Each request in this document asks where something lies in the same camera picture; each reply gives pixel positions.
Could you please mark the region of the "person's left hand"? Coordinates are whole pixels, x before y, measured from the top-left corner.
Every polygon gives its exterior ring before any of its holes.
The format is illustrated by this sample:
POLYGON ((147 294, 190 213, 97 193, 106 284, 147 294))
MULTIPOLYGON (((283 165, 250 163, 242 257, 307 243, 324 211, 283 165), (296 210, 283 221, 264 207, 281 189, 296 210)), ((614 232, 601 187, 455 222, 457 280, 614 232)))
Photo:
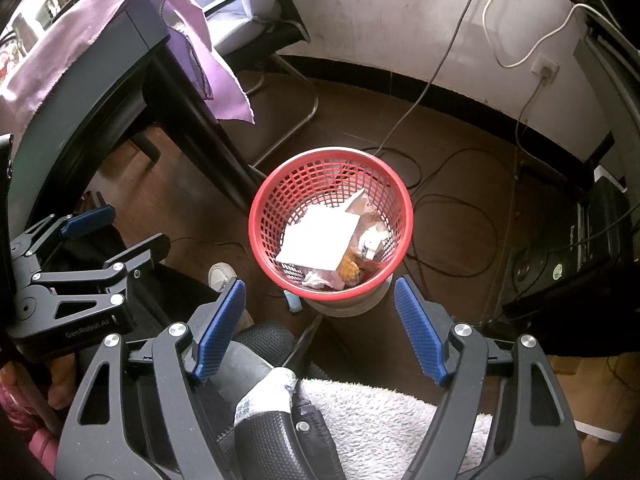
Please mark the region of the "person's left hand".
MULTIPOLYGON (((50 408, 62 410, 70 405, 75 394, 75 356, 61 356, 49 364, 51 385, 47 400, 50 408)), ((25 410, 33 411, 21 387, 17 383, 15 366, 6 364, 1 369, 1 385, 12 396, 12 399, 25 410)))

